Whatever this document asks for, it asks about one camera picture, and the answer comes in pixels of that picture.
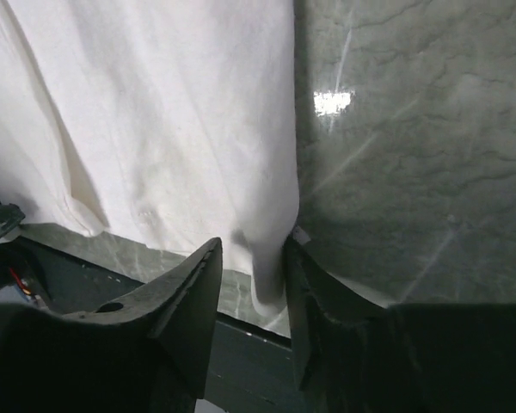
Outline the black base beam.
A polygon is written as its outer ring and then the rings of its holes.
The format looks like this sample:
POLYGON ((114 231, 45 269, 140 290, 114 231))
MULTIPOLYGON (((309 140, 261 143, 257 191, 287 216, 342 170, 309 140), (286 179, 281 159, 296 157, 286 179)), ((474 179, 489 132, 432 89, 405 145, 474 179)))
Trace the black base beam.
MULTIPOLYGON (((0 203, 0 237, 21 220, 17 206, 0 203)), ((24 237, 0 242, 0 303, 91 312, 143 285, 24 237)), ((293 383, 286 338, 217 312, 205 393, 192 412, 301 412, 293 383)))

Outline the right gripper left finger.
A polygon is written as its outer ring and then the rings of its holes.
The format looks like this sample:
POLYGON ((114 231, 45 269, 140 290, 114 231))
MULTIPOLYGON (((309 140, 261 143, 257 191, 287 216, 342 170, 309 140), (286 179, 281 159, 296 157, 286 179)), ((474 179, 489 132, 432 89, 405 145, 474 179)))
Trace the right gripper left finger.
POLYGON ((205 393, 222 243, 101 305, 0 303, 0 412, 192 412, 205 393))

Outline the white coca-cola t-shirt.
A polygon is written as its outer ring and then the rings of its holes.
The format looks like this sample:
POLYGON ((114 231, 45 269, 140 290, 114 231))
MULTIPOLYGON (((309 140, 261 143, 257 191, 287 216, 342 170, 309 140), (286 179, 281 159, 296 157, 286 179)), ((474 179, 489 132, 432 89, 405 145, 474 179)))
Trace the white coca-cola t-shirt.
POLYGON ((290 1, 0 1, 0 200, 187 256, 269 321, 298 215, 290 1))

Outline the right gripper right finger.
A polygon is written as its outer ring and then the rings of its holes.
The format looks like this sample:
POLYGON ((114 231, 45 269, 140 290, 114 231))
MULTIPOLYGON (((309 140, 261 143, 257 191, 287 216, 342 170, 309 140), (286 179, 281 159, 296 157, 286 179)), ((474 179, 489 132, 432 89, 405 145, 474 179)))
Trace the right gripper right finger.
POLYGON ((516 304, 376 305, 284 246, 293 372, 310 412, 516 412, 516 304))

